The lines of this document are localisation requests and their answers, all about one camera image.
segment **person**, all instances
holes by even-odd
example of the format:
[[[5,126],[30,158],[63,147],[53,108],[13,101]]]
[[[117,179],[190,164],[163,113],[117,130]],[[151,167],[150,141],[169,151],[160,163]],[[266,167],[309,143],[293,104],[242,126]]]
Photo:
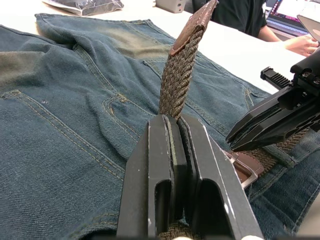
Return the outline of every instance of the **person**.
[[[192,0],[194,12],[208,0]],[[220,0],[211,20],[266,42],[282,42],[267,26],[263,5],[266,0]],[[283,47],[303,56],[309,56],[319,47],[311,35],[298,36],[283,41]]]

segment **brown belt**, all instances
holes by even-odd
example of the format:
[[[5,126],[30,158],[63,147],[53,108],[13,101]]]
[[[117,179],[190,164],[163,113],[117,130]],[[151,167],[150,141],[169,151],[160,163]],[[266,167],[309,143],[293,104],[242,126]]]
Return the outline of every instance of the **brown belt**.
[[[234,166],[243,189],[258,179],[264,172],[264,166],[251,154],[244,152],[226,153]]]

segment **jeans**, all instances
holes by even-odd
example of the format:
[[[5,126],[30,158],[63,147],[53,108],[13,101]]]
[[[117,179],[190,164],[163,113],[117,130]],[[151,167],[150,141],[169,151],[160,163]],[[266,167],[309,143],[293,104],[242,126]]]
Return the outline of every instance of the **jeans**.
[[[158,113],[175,39],[150,20],[37,14],[42,36],[0,27],[0,232],[80,238],[117,228],[126,161]],[[197,54],[183,109],[229,150],[233,125],[267,93]],[[320,187],[309,131],[246,191],[267,239],[294,234]]]

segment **laptop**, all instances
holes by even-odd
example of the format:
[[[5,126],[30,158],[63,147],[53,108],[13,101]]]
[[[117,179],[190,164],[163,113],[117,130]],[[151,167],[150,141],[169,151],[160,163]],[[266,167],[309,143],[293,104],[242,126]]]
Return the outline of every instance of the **laptop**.
[[[276,0],[266,20],[268,27],[299,37],[308,34],[297,15],[308,0]]]

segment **gray box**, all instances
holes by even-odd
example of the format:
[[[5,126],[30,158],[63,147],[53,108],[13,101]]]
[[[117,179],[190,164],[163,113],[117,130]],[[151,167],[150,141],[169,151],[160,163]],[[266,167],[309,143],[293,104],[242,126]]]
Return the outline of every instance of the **gray box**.
[[[174,14],[185,10],[187,0],[156,0],[156,6]]]

